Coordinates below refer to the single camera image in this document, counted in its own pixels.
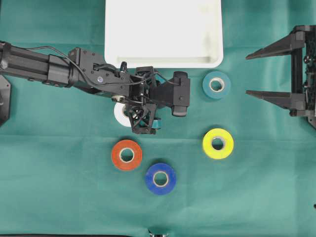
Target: robotic arm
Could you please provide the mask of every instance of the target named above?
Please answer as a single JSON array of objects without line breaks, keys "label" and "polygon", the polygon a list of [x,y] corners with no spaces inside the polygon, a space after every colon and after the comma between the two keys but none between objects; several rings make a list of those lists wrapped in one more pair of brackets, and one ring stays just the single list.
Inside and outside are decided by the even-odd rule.
[{"label": "robotic arm", "polygon": [[[248,90],[247,94],[266,100],[283,109],[293,117],[306,117],[316,128],[316,26],[296,26],[291,33],[248,55],[246,59],[271,56],[291,56],[291,92]],[[303,82],[303,62],[306,64],[306,80]]]},{"label": "robotic arm", "polygon": [[[49,48],[60,56],[45,55],[34,50]],[[118,70],[108,64],[102,55],[82,48],[74,48],[67,55],[51,46],[20,48],[0,41],[0,74],[39,81],[56,87],[75,87],[86,93],[105,96],[124,103],[132,131],[137,134],[155,134],[152,128],[156,109],[168,106],[172,115],[184,117],[190,104],[190,79],[185,72],[174,72],[166,80],[153,67],[127,71],[122,62]],[[165,80],[160,83],[156,76]],[[0,77],[0,125],[8,119],[10,88]]]}]

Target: green cloth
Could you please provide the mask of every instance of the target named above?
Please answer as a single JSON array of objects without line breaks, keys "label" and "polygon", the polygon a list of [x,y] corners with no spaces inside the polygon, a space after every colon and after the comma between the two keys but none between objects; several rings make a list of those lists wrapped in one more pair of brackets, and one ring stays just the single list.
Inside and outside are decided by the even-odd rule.
[{"label": "green cloth", "polygon": [[[103,54],[104,8],[103,0],[3,0],[0,40]],[[121,126],[110,99],[7,77],[12,104],[0,128],[0,233],[148,237],[150,228],[170,237],[315,236],[316,131],[303,118],[245,94],[290,90],[289,57],[245,56],[295,25],[315,24],[315,9],[313,0],[223,0],[225,49],[217,70],[230,77],[231,92],[209,100],[202,80],[211,70],[187,69],[188,115],[159,110],[156,135]],[[173,71],[161,69],[169,78]],[[235,149],[224,160],[202,151],[203,135],[213,127],[234,137]],[[141,166],[131,172],[117,170],[110,157],[124,138],[143,149]],[[177,174],[165,196],[152,194],[144,182],[158,161]]]}]

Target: tape roll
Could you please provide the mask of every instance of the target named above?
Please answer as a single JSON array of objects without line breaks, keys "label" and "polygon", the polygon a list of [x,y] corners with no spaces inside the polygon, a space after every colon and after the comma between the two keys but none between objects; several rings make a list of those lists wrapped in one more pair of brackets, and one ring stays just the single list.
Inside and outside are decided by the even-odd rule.
[{"label": "tape roll", "polygon": [[116,103],[114,106],[114,116],[116,120],[125,127],[131,127],[129,117],[125,115],[125,104]]},{"label": "tape roll", "polygon": [[[126,149],[130,149],[133,153],[133,157],[129,161],[124,161],[122,159],[122,152]],[[116,168],[124,171],[130,171],[140,165],[142,162],[143,152],[136,142],[131,140],[122,140],[114,145],[111,157]]]},{"label": "tape roll", "polygon": [[[158,184],[155,181],[157,174],[163,173],[166,176],[165,184]],[[173,190],[176,185],[177,178],[173,168],[165,163],[157,163],[149,167],[146,172],[145,182],[147,188],[156,195],[165,195]]]},{"label": "tape roll", "polygon": [[[219,88],[214,88],[213,83],[219,83]],[[231,90],[231,80],[228,76],[219,71],[208,73],[203,80],[203,90],[212,99],[221,99]]]},{"label": "tape roll", "polygon": [[[215,149],[212,142],[215,139],[220,139],[223,143],[221,149]],[[234,149],[234,140],[231,134],[221,128],[215,128],[206,133],[203,138],[203,150],[204,152],[213,159],[224,159],[228,157]]]}]

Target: wire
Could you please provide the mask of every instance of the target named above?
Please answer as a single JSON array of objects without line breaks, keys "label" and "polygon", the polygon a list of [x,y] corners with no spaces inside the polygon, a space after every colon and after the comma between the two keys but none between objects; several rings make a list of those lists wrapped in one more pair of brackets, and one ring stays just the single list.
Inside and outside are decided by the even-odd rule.
[{"label": "wire", "polygon": [[158,72],[158,71],[155,71],[154,74],[157,74],[158,76],[160,76],[162,79],[164,79],[164,80],[165,80],[167,83],[169,83],[169,84],[180,85],[179,83],[175,83],[175,82],[171,82],[171,81],[167,80],[167,79],[164,78],[164,77],[161,75],[161,73]]},{"label": "wire", "polygon": [[49,49],[55,51],[56,53],[62,55],[63,57],[65,57],[65,58],[69,61],[70,64],[74,65],[74,66],[79,70],[79,72],[82,74],[82,76],[83,76],[83,78],[84,78],[84,80],[85,80],[86,83],[87,83],[87,80],[90,81],[90,82],[92,82],[92,81],[88,78],[88,76],[82,71],[82,69],[81,69],[76,63],[74,63],[66,54],[62,53],[61,51],[59,51],[59,50],[58,50],[57,48],[55,48],[55,47],[52,47],[52,46],[40,46],[40,47],[21,48],[21,49],[26,49],[26,50],[33,51],[33,50],[46,49],[46,48],[49,48]]},{"label": "wire", "polygon": [[[55,51],[56,53],[62,55],[63,57],[65,57],[70,64],[74,65],[78,70],[79,72],[81,73],[81,75],[83,76],[83,79],[85,80],[86,83],[88,83],[87,81],[89,81],[90,83],[96,85],[96,86],[107,86],[107,85],[138,85],[138,84],[141,84],[141,83],[144,83],[145,81],[151,79],[151,78],[145,78],[143,79],[144,77],[140,77],[140,76],[137,76],[137,75],[130,75],[131,77],[135,77],[135,78],[138,78],[138,79],[143,79],[141,81],[138,81],[138,82],[114,82],[114,83],[105,83],[105,84],[96,84],[94,83],[93,81],[90,80],[90,78],[83,72],[83,70],[75,63],[73,62],[66,54],[62,53],[61,51],[59,51],[57,48],[53,47],[53,46],[40,46],[40,47],[32,47],[32,48],[21,48],[21,49],[26,49],[26,50],[30,50],[30,51],[33,51],[33,50],[39,50],[39,49],[51,49],[53,51]],[[103,68],[111,68],[112,70],[115,70],[117,71],[117,68],[115,68],[112,64],[108,64],[108,63],[105,63],[105,64],[101,64],[101,65],[98,65],[95,67],[95,69],[103,69]],[[173,84],[173,85],[179,85],[178,83],[175,83],[175,82],[171,82],[169,80],[167,80],[166,78],[164,78],[160,72],[158,71],[155,71],[154,74],[157,74],[158,76],[160,76],[163,80],[165,80],[167,83],[169,84]]]},{"label": "wire", "polygon": [[138,81],[138,82],[131,82],[131,83],[128,83],[128,82],[126,82],[126,83],[124,83],[124,82],[117,82],[117,83],[116,83],[116,82],[114,82],[114,83],[96,84],[96,83],[92,82],[92,81],[88,78],[88,76],[82,71],[82,69],[81,69],[76,63],[74,63],[66,54],[62,53],[61,51],[59,51],[59,50],[58,50],[57,48],[55,48],[55,47],[52,47],[52,46],[40,46],[40,47],[21,48],[21,49],[26,49],[26,50],[32,51],[32,50],[39,50],[39,49],[46,49],[46,48],[51,49],[51,50],[55,51],[56,53],[58,53],[58,54],[62,55],[63,57],[65,57],[65,58],[69,61],[70,64],[74,65],[74,66],[79,70],[79,72],[82,74],[82,76],[83,76],[83,78],[84,78],[84,80],[85,80],[86,83],[87,83],[87,81],[89,81],[89,82],[91,82],[92,84],[94,84],[94,85],[96,85],[96,86],[107,86],[107,85],[138,85],[138,84],[141,84],[141,83],[147,81],[148,79],[150,79],[150,78],[143,79],[143,77],[136,76],[136,75],[131,75],[131,77],[135,77],[135,78],[139,78],[139,79],[143,79],[143,80]]}]

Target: teal tape roll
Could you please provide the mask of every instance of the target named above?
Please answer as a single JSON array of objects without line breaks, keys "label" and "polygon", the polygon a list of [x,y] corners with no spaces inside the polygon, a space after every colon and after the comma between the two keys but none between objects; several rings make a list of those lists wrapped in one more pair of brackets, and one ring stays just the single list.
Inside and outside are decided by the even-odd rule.
[{"label": "teal tape roll", "polygon": [[[213,88],[213,83],[218,83],[219,88]],[[231,90],[231,80],[223,72],[210,72],[204,77],[203,90],[212,99],[222,99]]]}]

